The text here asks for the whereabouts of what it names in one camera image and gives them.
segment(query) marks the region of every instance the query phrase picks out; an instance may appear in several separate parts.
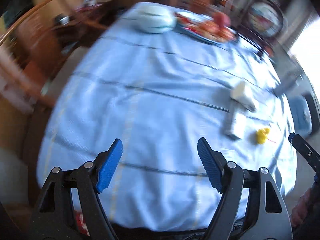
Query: table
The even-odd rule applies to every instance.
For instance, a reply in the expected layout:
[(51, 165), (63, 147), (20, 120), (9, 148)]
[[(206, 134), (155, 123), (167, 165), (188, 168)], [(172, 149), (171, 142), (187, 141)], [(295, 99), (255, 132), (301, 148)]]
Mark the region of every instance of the table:
[[(76, 169), (120, 138), (123, 156), (100, 194), (108, 218), (153, 231), (206, 228), (220, 194), (197, 154), (197, 141), (205, 137), (244, 169), (267, 167), (288, 194), (296, 176), (296, 152), (287, 139), (293, 121), (286, 97), (269, 92), (279, 78), (268, 57), (260, 62), (245, 41), (212, 46), (177, 31), (142, 33), (134, 23), (144, 4), (106, 31), (69, 79), (43, 138), (39, 184), (53, 167)], [(230, 89), (241, 80), (260, 106), (248, 114), (244, 139), (232, 141), (223, 123)], [(255, 131), (267, 126), (275, 143), (257, 145)], [(247, 197), (244, 189), (238, 219)], [(73, 199), (78, 209), (75, 192)]]

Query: beige cushion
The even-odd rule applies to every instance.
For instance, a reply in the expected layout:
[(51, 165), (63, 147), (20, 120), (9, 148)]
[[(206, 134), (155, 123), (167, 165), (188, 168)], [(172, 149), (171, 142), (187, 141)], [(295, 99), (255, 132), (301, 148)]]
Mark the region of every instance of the beige cushion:
[(72, 52), (70, 57), (64, 63), (58, 75), (50, 82), (48, 91), (45, 93), (47, 96), (58, 99), (63, 88), (68, 82), (69, 77), (74, 72), (78, 64), (81, 62), (84, 55), (88, 52), (89, 48), (79, 47)]

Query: blue gripper pad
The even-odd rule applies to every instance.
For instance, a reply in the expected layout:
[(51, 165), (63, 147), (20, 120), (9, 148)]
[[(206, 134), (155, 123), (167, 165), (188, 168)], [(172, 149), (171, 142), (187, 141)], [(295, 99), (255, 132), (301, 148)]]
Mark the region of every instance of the blue gripper pad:
[(107, 152), (99, 153), (101, 156), (97, 156), (96, 160), (98, 160), (98, 163), (96, 165), (98, 182), (96, 184), (96, 189), (98, 193), (101, 193), (109, 186), (112, 176), (115, 173), (119, 160), (122, 156), (122, 151), (122, 141), (116, 139)]
[(201, 159), (205, 171), (207, 172), (211, 186), (217, 189), (217, 191), (222, 194), (222, 171), (227, 161), (223, 157), (222, 153), (212, 151), (205, 138), (201, 138), (198, 141), (197, 148), (198, 155)]

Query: blue rubber tip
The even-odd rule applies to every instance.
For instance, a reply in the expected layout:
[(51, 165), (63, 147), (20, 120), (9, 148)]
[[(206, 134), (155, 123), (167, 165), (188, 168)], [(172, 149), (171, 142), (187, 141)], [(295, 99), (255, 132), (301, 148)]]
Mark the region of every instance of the blue rubber tip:
[(206, 140), (204, 138), (201, 138), (198, 141), (197, 148), (198, 155), (201, 159), (205, 171), (207, 172), (211, 186), (217, 189), (217, 191), (222, 194), (222, 171), (220, 170), (218, 164), (215, 162), (212, 156), (212, 149), (210, 148), (209, 144), (206, 143)]
[(292, 138), (293, 138), (295, 135), (296, 135), (296, 134), (295, 134), (294, 132), (289, 134), (288, 139), (289, 139), (289, 142), (290, 142), (290, 143), (292, 142)]
[(107, 160), (99, 169), (98, 182), (96, 185), (98, 193), (101, 193), (105, 188), (109, 187), (112, 176), (122, 156), (122, 151), (122, 141), (116, 139), (108, 150)]

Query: metal screw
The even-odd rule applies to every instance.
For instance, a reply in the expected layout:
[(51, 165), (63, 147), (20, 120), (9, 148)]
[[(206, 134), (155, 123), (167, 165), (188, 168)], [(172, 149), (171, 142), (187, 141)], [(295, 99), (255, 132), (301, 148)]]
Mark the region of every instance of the metal screw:
[(267, 168), (261, 168), (260, 171), (263, 173), (263, 174), (268, 174), (268, 169)]
[(234, 162), (228, 162), (227, 165), (229, 168), (232, 168), (232, 169), (234, 169), (237, 166)]
[(60, 171), (60, 168), (59, 168), (59, 167), (54, 167), (54, 168), (52, 169), (52, 173), (54, 173), (54, 174), (58, 173), (59, 171)]
[(84, 164), (84, 167), (87, 168), (87, 169), (91, 168), (92, 166), (93, 166), (93, 163), (92, 163), (92, 162), (86, 162), (86, 163)]

